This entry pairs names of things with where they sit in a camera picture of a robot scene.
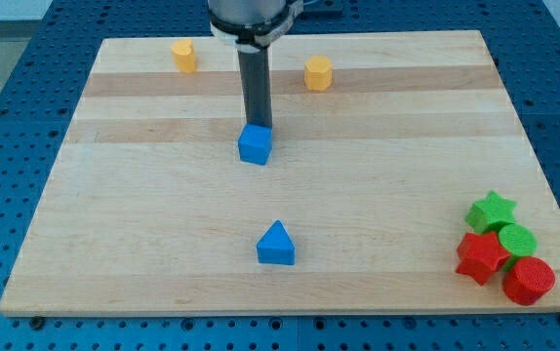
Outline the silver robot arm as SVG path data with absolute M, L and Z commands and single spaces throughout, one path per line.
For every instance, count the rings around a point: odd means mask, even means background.
M 208 0 L 212 33 L 246 54 L 267 49 L 303 12 L 302 0 Z

